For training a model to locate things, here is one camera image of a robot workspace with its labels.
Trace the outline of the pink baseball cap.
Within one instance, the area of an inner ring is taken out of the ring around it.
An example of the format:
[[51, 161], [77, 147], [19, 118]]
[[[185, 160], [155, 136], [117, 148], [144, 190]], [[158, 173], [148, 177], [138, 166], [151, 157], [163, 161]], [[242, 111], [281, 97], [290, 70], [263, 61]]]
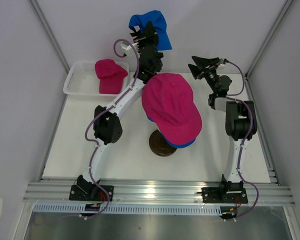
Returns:
[[194, 92], [180, 74], [153, 76], [142, 90], [141, 104], [147, 118], [173, 144], [186, 144], [196, 139], [202, 130]]

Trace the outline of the blue baseball cap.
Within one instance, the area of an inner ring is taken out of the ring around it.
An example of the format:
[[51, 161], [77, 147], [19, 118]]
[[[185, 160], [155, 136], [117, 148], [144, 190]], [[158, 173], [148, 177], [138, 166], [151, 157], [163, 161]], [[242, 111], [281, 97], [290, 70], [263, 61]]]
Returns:
[[183, 148], [186, 148], [190, 145], [192, 145], [196, 139], [193, 139], [192, 141], [188, 142], [188, 143], [185, 143], [185, 144], [174, 144], [174, 143], [171, 143], [170, 141], [168, 141], [165, 136], [161, 133], [163, 139], [173, 148], [176, 148], [176, 149], [183, 149]]

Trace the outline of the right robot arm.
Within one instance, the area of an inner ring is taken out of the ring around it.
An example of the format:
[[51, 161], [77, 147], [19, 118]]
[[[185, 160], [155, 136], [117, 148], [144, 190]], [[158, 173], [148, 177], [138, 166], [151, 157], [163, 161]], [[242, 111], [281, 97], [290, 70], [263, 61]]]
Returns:
[[243, 166], [250, 140], [257, 133], [255, 105], [250, 100], [240, 100], [236, 94], [229, 94], [232, 80], [219, 75], [217, 69], [229, 63], [227, 59], [192, 56], [193, 63], [188, 67], [194, 79], [205, 79], [212, 90], [208, 105], [213, 110], [225, 113], [225, 132], [229, 137], [227, 164], [217, 187], [203, 187], [201, 194], [204, 203], [246, 204], [248, 197], [244, 188]]

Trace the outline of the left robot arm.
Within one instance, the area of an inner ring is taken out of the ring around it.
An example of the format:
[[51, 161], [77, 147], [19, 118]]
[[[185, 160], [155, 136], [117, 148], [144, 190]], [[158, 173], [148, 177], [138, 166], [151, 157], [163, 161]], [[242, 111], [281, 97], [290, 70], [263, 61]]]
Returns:
[[94, 119], [87, 127], [94, 131], [92, 142], [95, 143], [95, 148], [87, 169], [78, 176], [71, 187], [71, 201], [111, 201], [110, 192], [113, 188], [101, 186], [100, 180], [110, 150], [122, 136], [121, 118], [141, 97], [148, 81], [162, 70], [164, 55], [157, 50], [159, 34], [153, 23], [148, 21], [143, 30], [134, 30], [131, 36], [137, 45], [132, 49], [137, 59], [134, 78], [107, 106], [99, 105], [95, 108]]

